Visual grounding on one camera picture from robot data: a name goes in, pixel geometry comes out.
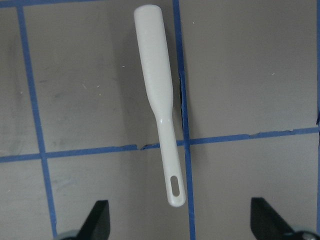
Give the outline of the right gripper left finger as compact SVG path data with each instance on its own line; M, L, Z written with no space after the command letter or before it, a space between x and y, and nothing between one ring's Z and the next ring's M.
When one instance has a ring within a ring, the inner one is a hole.
M80 231L77 240L108 240L110 236L110 210L108 200L98 200Z

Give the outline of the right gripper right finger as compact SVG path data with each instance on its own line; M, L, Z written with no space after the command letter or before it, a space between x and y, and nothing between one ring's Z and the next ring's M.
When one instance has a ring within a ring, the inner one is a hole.
M250 229L256 240L294 240L295 231L262 197L250 203Z

